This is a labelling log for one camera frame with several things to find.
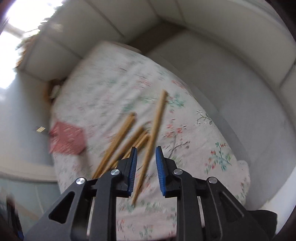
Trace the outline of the wooden chopstick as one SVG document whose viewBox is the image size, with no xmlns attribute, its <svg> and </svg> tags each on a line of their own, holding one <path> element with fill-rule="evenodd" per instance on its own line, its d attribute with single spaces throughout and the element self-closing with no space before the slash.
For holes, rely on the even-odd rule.
<svg viewBox="0 0 296 241">
<path fill-rule="evenodd" d="M 119 150 L 119 152 L 115 155 L 115 157 L 113 158 L 113 160 L 111 161 L 111 163 L 109 164 L 109 166 L 107 167 L 108 170 L 110 170 L 111 168 L 114 168 L 116 163 L 121 160 L 129 151 L 131 151 L 132 147 L 135 147 L 136 144 L 138 144 L 143 138 L 144 136 L 148 134 L 147 131 L 143 131 L 141 134 L 139 134 L 138 136 L 133 136 L 132 138 L 130 138 L 125 145 Z"/>
<path fill-rule="evenodd" d="M 159 100 L 158 100 L 155 115 L 154 115 L 154 120 L 152 122 L 151 136 L 147 142 L 147 149 L 146 149 L 144 160 L 142 163 L 142 170 L 139 175 L 137 187 L 136 187 L 135 193 L 133 195 L 133 199 L 132 199 L 133 206 L 135 206 L 137 203 L 138 196 L 141 193 L 142 185 L 145 181 L 145 176 L 146 176 L 147 170 L 149 168 L 149 163 L 152 158 L 152 154 L 153 154 L 154 147 L 155 147 L 156 140 L 157 140 L 158 133 L 159 133 L 159 127 L 161 125 L 161 121 L 163 118 L 163 112 L 164 112 L 165 105 L 166 105 L 167 95 L 168 95 L 167 91 L 163 89 L 161 91 L 161 95 L 159 96 Z"/>
<path fill-rule="evenodd" d="M 121 144 L 122 140 L 132 127 L 133 123 L 135 122 L 136 113 L 130 113 L 126 118 L 125 122 L 120 127 L 118 133 L 115 135 L 114 140 L 108 147 L 106 153 L 104 154 L 103 159 L 101 160 L 99 166 L 97 167 L 95 173 L 93 174 L 92 178 L 96 179 L 99 175 L 104 171 L 105 166 L 107 165 L 108 161 L 112 157 L 113 153 L 116 151 L 118 146 Z"/>
<path fill-rule="evenodd" d="M 140 141 L 144 134 L 145 127 L 144 125 L 141 125 L 128 139 L 128 141 L 123 145 L 123 147 L 116 153 L 115 157 L 111 160 L 111 163 L 104 169 L 101 175 L 111 170 L 111 168 L 114 168 L 117 165 L 118 161 L 121 160 L 128 153 L 128 151 L 131 151 L 132 147 Z"/>
</svg>

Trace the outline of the white lower cabinets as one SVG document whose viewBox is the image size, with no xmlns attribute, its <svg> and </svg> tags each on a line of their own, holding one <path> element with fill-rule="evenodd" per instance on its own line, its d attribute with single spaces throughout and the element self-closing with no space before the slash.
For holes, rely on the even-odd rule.
<svg viewBox="0 0 296 241">
<path fill-rule="evenodd" d="M 20 68 L 40 80 L 60 78 L 101 40 L 147 53 L 185 29 L 239 55 L 295 116 L 295 1 L 63 1 Z"/>
</svg>

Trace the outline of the black chopstick gold band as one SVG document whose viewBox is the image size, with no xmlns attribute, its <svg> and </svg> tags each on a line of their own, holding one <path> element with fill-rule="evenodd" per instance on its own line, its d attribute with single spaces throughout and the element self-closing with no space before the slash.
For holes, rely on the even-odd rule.
<svg viewBox="0 0 296 241">
<path fill-rule="evenodd" d="M 46 127 L 44 127 L 44 126 L 38 126 L 37 129 L 36 129 L 36 132 L 41 133 L 43 135 L 48 135 L 49 134 L 48 129 Z"/>
</svg>

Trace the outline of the floral tablecloth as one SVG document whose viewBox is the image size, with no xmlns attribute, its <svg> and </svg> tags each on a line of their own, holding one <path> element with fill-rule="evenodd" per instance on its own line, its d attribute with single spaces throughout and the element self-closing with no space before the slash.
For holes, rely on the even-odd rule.
<svg viewBox="0 0 296 241">
<path fill-rule="evenodd" d="M 247 163 L 238 161 L 221 132 L 186 85 L 150 58 L 112 42 L 101 42 L 76 66 L 52 107 L 51 123 L 83 128 L 84 155 L 52 155 L 65 191 L 78 177 L 91 179 L 130 113 L 132 130 L 151 131 L 162 90 L 168 97 L 157 146 L 193 177 L 216 177 L 240 203 L 250 186 Z"/>
</svg>

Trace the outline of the pink perforated holder basket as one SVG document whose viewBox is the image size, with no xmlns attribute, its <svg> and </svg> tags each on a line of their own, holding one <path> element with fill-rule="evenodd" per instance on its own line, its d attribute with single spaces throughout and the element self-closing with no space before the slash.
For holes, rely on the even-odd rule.
<svg viewBox="0 0 296 241">
<path fill-rule="evenodd" d="M 87 146 L 83 128 L 57 121 L 49 132 L 49 153 L 79 155 Z"/>
</svg>

